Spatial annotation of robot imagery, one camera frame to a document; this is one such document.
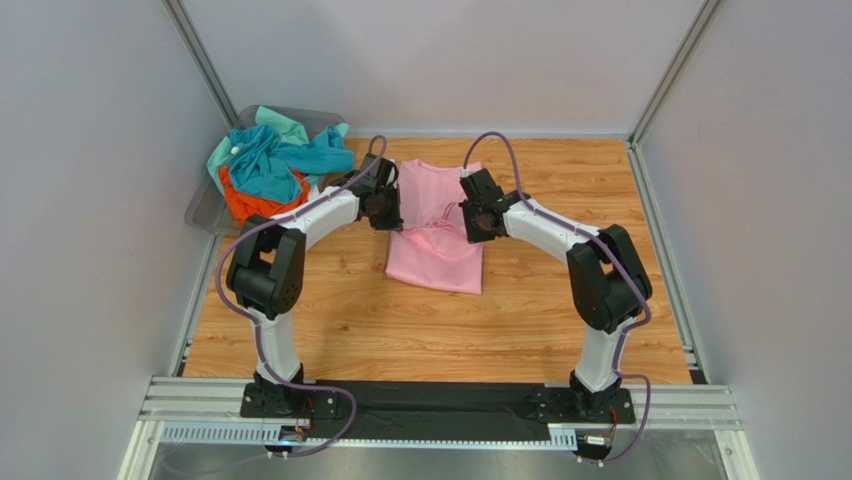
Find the pink t shirt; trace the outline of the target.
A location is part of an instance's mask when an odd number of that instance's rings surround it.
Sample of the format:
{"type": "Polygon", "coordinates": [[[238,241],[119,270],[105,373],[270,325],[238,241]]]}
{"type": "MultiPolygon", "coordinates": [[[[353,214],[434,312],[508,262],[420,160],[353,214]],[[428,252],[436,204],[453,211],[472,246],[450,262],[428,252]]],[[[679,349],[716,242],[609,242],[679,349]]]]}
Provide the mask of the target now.
{"type": "Polygon", "coordinates": [[[467,240],[461,169],[415,159],[400,165],[403,230],[389,238],[385,273],[414,286],[483,293],[484,246],[467,240]]]}

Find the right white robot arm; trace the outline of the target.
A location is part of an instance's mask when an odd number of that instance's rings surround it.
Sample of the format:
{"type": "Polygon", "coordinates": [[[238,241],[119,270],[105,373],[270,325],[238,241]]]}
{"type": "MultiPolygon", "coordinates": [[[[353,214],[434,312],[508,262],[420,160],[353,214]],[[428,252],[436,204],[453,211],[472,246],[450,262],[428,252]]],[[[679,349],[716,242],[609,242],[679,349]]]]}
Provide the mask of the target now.
{"type": "Polygon", "coordinates": [[[498,237],[527,242],[564,263],[571,295],[585,322],[581,357],[570,387],[587,403],[601,403],[619,388],[626,332],[646,317],[652,287],[628,232],[619,225],[592,227],[561,216],[520,191],[506,193],[485,170],[461,171],[460,204],[467,239],[498,237]]]}

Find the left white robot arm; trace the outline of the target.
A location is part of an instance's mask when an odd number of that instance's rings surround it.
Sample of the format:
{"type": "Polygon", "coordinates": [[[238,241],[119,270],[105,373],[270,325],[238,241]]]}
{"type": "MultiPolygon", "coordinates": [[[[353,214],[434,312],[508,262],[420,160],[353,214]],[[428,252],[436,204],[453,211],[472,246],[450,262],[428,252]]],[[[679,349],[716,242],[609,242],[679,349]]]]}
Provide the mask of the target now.
{"type": "Polygon", "coordinates": [[[368,154],[359,169],[305,205],[245,222],[233,245],[225,285],[235,296],[238,313],[252,324],[257,351],[253,395],[294,403],[307,393],[295,347],[293,312],[304,291],[308,250],[362,219],[375,230],[401,230],[398,178],[394,161],[368,154]]]}

